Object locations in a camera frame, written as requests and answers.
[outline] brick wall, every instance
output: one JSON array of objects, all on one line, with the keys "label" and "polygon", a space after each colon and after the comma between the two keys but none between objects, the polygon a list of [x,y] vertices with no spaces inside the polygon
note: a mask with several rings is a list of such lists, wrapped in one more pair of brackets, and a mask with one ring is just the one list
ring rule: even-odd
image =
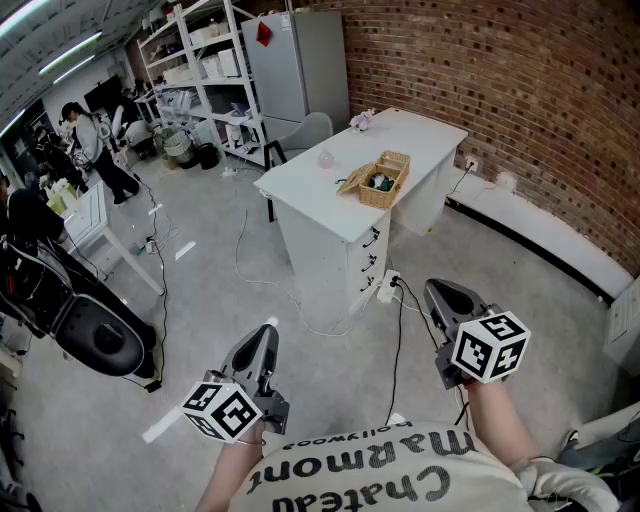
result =
[{"label": "brick wall", "polygon": [[[253,12],[283,2],[245,0]],[[352,112],[469,132],[481,174],[640,273],[640,25],[622,0],[297,0],[344,17]]]}]

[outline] power outlet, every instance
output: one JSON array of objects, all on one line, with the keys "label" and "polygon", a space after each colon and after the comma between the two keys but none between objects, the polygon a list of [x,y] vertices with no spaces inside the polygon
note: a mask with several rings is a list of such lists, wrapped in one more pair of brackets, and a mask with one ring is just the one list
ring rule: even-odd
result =
[{"label": "power outlet", "polygon": [[480,170],[480,160],[478,160],[475,156],[468,156],[465,160],[465,163],[465,170],[468,169],[469,172],[478,172]]},{"label": "power outlet", "polygon": [[400,277],[400,272],[387,270],[384,275],[384,279],[382,280],[382,284],[380,285],[380,289],[378,290],[378,300],[384,304],[389,304],[396,292],[395,286],[391,286],[391,280],[394,277]]}]

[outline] white refrigerator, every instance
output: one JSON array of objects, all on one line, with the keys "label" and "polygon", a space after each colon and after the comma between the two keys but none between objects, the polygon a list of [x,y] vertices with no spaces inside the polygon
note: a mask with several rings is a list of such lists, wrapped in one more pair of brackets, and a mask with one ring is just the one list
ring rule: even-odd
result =
[{"label": "white refrigerator", "polygon": [[[270,30],[267,45],[258,25]],[[241,24],[267,140],[291,133],[311,112],[324,112],[334,132],[349,122],[340,13],[278,13]]]}]

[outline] person in white shirt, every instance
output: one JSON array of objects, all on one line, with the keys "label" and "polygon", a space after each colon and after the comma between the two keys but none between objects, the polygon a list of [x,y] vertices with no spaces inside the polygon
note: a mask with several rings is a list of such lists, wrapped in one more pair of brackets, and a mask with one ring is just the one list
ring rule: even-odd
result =
[{"label": "person in white shirt", "polygon": [[263,457],[259,421],[242,443],[224,445],[196,512],[618,510],[598,477],[540,456],[503,382],[465,387],[475,434],[405,422]]},{"label": "person in white shirt", "polygon": [[62,118],[76,123],[76,135],[82,146],[82,152],[91,161],[93,167],[113,192],[113,202],[122,204],[127,200],[124,191],[133,195],[138,193],[140,185],[113,163],[111,153],[100,138],[93,114],[86,112],[78,103],[67,103],[62,108]]},{"label": "person in white shirt", "polygon": [[138,154],[140,160],[146,159],[147,156],[154,157],[157,154],[153,143],[153,133],[145,121],[124,123],[120,129],[119,138],[120,146],[128,144]]}]

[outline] desk drawer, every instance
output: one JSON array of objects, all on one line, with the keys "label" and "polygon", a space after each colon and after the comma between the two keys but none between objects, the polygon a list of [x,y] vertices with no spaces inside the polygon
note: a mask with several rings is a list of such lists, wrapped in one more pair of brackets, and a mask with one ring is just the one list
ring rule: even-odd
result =
[{"label": "desk drawer", "polygon": [[353,304],[363,293],[370,291],[369,283],[379,281],[384,275],[389,241],[387,213],[373,228],[347,246],[347,282],[349,302]]},{"label": "desk drawer", "polygon": [[611,304],[607,326],[607,343],[612,343],[627,332],[627,300],[628,293],[625,292]]}]

